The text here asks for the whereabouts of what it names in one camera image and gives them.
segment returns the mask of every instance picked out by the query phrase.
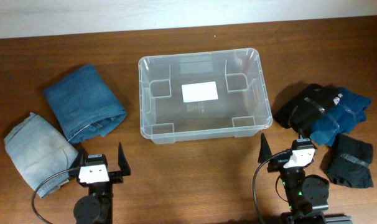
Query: white wall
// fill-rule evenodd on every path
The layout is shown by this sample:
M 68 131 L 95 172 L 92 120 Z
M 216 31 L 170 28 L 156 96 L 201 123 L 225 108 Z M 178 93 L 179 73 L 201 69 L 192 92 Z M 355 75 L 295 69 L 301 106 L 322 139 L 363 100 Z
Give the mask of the white wall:
M 377 15 L 377 0 L 0 0 L 0 38 Z

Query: denim fabric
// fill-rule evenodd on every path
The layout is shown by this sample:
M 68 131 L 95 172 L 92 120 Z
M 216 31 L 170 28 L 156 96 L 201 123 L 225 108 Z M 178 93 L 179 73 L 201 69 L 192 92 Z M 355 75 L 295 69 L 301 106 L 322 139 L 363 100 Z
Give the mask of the denim fabric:
M 84 67 L 46 89 L 67 141 L 77 144 L 106 136 L 126 117 L 126 111 L 93 65 Z
M 335 99 L 339 99 L 339 95 L 336 88 L 310 84 L 282 106 L 273 118 L 284 128 L 305 131 L 336 106 Z
M 365 111 L 370 106 L 371 99 L 346 88 L 338 90 L 343 95 L 339 104 L 310 127 L 310 138 L 319 146 L 332 146 L 337 134 L 348 134 L 358 123 L 366 121 Z
M 15 167 L 33 190 L 51 175 L 70 168 L 78 155 L 64 136 L 34 113 L 14 127 L 4 143 Z M 53 178 L 38 195 L 42 198 L 54 192 L 67 179 L 68 173 Z

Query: light blue jeans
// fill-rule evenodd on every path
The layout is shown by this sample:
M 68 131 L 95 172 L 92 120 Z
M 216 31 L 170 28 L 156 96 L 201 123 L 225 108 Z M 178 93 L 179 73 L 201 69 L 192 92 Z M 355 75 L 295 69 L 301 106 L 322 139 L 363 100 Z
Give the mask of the light blue jeans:
M 15 167 L 33 190 L 51 175 L 69 169 L 78 154 L 64 136 L 34 113 L 14 127 L 4 143 Z M 51 194 L 67 180 L 68 173 L 53 178 L 38 195 L 43 198 Z

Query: plastic storage bin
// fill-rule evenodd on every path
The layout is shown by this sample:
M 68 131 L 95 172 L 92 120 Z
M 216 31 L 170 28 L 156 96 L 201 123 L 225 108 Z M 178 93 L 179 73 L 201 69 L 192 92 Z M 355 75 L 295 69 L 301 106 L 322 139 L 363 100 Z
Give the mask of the plastic storage bin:
M 140 130 L 156 144 L 254 136 L 272 116 L 255 49 L 143 57 Z

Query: wooden tabletop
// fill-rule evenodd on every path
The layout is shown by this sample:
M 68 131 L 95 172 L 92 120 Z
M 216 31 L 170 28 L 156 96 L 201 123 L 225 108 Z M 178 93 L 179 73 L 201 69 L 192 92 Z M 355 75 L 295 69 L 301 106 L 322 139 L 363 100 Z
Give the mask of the wooden tabletop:
M 326 213 L 350 215 L 355 223 L 377 223 L 377 16 L 0 40 L 0 223 L 41 223 L 30 207 L 32 189 L 6 154 L 4 137 L 30 111 L 61 131 L 42 90 L 87 63 L 95 65 L 128 112 L 105 138 L 82 143 L 89 154 L 106 154 L 109 170 L 118 168 L 118 143 L 124 146 L 132 176 L 114 186 L 114 223 L 257 220 L 252 178 L 260 133 L 155 145 L 139 130 L 141 57 L 246 47 L 260 54 L 273 111 L 305 83 L 344 86 L 372 98 L 367 121 L 350 136 L 374 145 L 370 170 L 375 187 L 331 184 Z M 289 148 L 297 137 L 276 122 L 263 132 L 272 152 Z M 306 173 L 326 177 L 322 169 L 328 157 L 328 148 L 319 147 Z M 258 175 L 264 216 L 289 211 L 274 190 L 277 176 L 265 169 Z M 87 189 L 73 181 L 37 199 L 36 205 L 51 222 L 74 223 L 73 207 L 85 195 Z

